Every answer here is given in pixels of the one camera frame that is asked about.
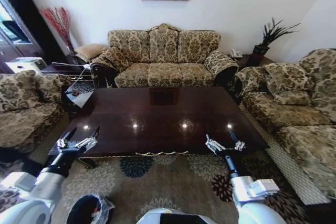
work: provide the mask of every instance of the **telephone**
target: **telephone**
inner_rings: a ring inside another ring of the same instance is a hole
[[[235,49],[231,49],[230,56],[233,59],[241,59],[243,54],[240,51],[236,51]]]

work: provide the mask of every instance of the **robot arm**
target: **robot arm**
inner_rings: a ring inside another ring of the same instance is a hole
[[[232,126],[228,127],[231,136]],[[259,179],[254,181],[250,176],[245,176],[245,169],[239,162],[234,161],[235,153],[226,149],[218,142],[210,139],[207,134],[206,145],[216,155],[223,158],[229,170],[230,182],[233,186],[233,201],[239,213],[239,224],[286,224],[283,218],[268,206],[260,203],[267,196],[276,194],[280,191],[273,179]],[[242,151],[245,146],[244,142],[238,141],[233,137],[235,142],[235,151]]]
[[[91,137],[76,143],[69,140],[77,128],[57,141],[60,154],[53,163],[44,168],[37,178],[28,173],[11,173],[3,181],[5,187],[19,190],[27,201],[15,205],[0,214],[2,224],[48,224],[53,210],[61,199],[61,185],[69,176],[69,170],[80,153],[97,143],[99,127]]]

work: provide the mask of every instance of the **white appliance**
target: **white appliance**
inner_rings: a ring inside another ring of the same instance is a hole
[[[6,64],[12,69],[14,73],[19,73],[24,70],[34,70],[41,73],[41,69],[47,67],[44,60],[40,57],[19,57]]]

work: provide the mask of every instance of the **sofa armrest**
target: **sofa armrest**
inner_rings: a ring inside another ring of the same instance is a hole
[[[234,76],[234,89],[237,97],[251,92],[267,91],[262,67],[247,67]]]
[[[118,70],[105,55],[100,55],[91,61],[92,79],[96,88],[116,88],[115,77]]]
[[[69,102],[65,92],[72,82],[68,76],[56,73],[36,74],[34,79],[36,90],[44,101],[60,104]]]
[[[224,87],[227,87],[238,70],[238,64],[219,50],[212,51],[205,59],[204,65],[214,77],[214,84]]]

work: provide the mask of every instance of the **side table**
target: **side table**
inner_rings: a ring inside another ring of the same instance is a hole
[[[241,68],[244,64],[246,64],[249,57],[250,55],[243,55],[241,59],[237,59],[237,64],[239,65],[239,68]],[[264,57],[259,66],[267,65],[270,63],[274,63],[274,61]]]
[[[41,70],[42,73],[60,73],[65,74],[71,78],[72,81],[93,81],[91,77],[91,71],[86,69],[83,74],[82,67],[76,66],[58,66],[58,65],[49,65],[48,67]]]

